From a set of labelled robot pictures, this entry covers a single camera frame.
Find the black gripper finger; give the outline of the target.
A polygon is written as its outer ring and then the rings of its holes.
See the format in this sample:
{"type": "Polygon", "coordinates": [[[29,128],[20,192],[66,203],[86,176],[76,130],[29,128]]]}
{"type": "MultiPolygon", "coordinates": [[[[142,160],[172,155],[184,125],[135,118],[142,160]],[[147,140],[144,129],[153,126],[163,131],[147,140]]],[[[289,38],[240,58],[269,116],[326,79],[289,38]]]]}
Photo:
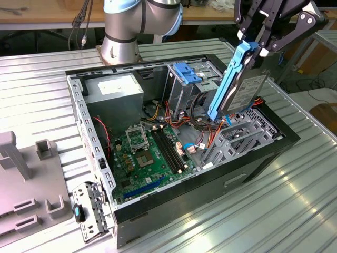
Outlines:
{"type": "Polygon", "coordinates": [[[255,41],[262,28],[263,15],[259,13],[262,0],[234,1],[234,21],[239,26],[237,33],[240,41],[255,41]]]}
{"type": "Polygon", "coordinates": [[[295,27],[287,31],[288,20],[281,13],[272,12],[264,23],[264,32],[259,40],[260,57],[266,57],[287,46],[309,37],[321,28],[321,12],[315,7],[304,7],[298,13],[295,27]]]}

